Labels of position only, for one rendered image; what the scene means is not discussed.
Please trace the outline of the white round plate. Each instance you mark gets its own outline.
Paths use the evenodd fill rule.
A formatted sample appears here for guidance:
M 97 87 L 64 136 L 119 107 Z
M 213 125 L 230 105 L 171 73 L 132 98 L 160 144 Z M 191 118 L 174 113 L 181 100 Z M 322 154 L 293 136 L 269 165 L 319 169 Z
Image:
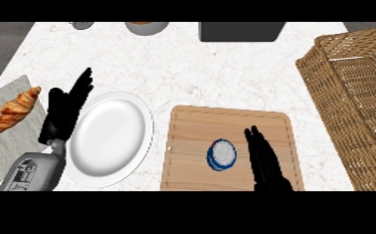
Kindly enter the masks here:
M 85 187 L 106 187 L 138 168 L 153 141 L 153 116 L 131 93 L 110 92 L 84 105 L 67 140 L 66 173 Z

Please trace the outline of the golden croissant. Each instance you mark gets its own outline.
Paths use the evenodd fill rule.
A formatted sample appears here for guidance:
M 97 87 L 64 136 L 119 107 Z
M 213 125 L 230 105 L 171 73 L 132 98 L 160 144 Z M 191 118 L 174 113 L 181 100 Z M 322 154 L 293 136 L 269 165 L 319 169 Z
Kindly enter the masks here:
M 41 88 L 30 88 L 20 93 L 14 100 L 8 101 L 0 110 L 0 133 L 13 127 L 32 111 L 38 100 Z

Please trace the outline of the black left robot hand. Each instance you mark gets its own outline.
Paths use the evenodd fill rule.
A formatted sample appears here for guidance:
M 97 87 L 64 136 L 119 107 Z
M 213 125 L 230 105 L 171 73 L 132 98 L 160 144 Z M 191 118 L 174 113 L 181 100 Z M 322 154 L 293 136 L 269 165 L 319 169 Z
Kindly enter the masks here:
M 91 74 L 91 69 L 87 69 L 67 93 L 58 88 L 53 88 L 48 92 L 47 115 L 38 136 L 38 142 L 45 145 L 56 138 L 66 141 L 72 135 L 79 110 L 94 88 Z

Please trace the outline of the brown wicker basket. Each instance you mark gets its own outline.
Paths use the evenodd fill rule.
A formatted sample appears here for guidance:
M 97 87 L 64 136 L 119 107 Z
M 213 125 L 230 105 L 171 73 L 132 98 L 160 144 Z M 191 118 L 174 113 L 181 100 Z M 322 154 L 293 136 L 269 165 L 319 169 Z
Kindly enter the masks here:
M 324 35 L 294 66 L 356 191 L 376 191 L 376 28 Z

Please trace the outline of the wooden cutting board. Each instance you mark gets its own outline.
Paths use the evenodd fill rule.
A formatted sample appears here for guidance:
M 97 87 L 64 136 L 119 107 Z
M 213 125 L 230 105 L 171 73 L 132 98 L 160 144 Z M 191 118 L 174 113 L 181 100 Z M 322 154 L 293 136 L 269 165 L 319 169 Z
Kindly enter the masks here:
M 243 130 L 256 126 L 274 150 L 281 174 L 294 191 L 303 190 L 290 120 L 275 112 L 175 106 L 171 112 L 160 190 L 252 190 L 253 177 Z M 234 145 L 230 169 L 206 163 L 210 144 L 224 138 Z

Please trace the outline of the dark grey box appliance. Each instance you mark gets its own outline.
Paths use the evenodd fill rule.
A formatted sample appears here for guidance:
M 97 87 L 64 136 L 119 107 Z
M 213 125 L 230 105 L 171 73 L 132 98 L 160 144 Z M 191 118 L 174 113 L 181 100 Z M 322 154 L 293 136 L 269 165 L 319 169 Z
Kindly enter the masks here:
M 272 42 L 284 22 L 200 22 L 202 42 Z

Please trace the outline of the grey round bowl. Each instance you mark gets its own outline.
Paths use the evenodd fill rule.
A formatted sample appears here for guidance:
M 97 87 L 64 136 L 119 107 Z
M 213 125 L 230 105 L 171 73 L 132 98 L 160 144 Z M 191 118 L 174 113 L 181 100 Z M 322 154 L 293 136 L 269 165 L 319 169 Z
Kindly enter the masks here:
M 166 28 L 168 24 L 168 22 L 150 22 L 145 24 L 125 23 L 128 30 L 138 36 L 153 36 Z

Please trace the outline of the small grey round object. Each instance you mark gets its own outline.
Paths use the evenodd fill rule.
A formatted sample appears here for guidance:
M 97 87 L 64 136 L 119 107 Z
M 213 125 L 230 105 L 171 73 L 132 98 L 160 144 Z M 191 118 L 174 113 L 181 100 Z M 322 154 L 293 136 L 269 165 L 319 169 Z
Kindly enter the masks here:
M 76 30 L 85 30 L 92 26 L 94 22 L 70 22 L 72 27 Z

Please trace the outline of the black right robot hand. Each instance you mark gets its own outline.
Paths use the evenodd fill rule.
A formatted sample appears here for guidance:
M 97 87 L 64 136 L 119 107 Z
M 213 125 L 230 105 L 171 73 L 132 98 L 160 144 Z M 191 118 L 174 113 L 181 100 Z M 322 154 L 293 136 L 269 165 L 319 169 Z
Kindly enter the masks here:
M 243 130 L 256 192 L 291 192 L 289 180 L 283 177 L 277 156 L 256 126 Z

